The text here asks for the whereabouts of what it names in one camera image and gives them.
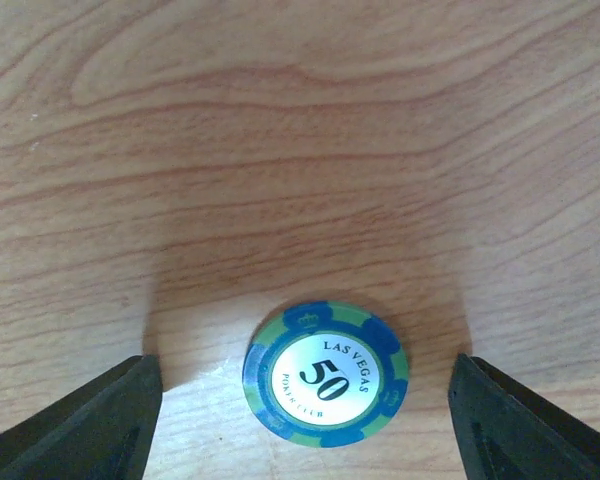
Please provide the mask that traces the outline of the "blue green poker chip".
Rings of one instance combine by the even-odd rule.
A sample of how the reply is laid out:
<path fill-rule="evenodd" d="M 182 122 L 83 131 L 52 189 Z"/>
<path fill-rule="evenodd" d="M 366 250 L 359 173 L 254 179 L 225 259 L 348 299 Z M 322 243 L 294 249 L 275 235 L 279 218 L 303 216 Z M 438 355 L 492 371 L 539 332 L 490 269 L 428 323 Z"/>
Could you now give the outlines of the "blue green poker chip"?
<path fill-rule="evenodd" d="M 384 428 L 407 394 L 406 352 L 374 313 L 301 303 L 267 319 L 245 356 L 242 384 L 257 419 L 295 444 L 335 448 Z"/>

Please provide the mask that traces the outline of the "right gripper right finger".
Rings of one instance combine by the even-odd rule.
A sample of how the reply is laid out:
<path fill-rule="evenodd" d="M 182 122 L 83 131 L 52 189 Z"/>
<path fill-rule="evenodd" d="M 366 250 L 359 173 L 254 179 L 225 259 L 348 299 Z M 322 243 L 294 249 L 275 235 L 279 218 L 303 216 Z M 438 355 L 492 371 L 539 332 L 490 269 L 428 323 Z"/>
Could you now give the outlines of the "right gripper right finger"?
<path fill-rule="evenodd" d="M 600 432 L 485 360 L 457 357 L 448 402 L 469 479 L 600 479 Z"/>

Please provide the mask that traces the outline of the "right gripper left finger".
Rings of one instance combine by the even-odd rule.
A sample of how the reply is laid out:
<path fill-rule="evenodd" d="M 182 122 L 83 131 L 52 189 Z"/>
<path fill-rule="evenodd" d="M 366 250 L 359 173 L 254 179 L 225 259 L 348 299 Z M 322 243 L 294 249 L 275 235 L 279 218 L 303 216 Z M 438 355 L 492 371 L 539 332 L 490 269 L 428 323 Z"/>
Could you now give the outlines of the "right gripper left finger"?
<path fill-rule="evenodd" d="M 163 386 L 137 355 L 0 434 L 0 479 L 141 479 Z"/>

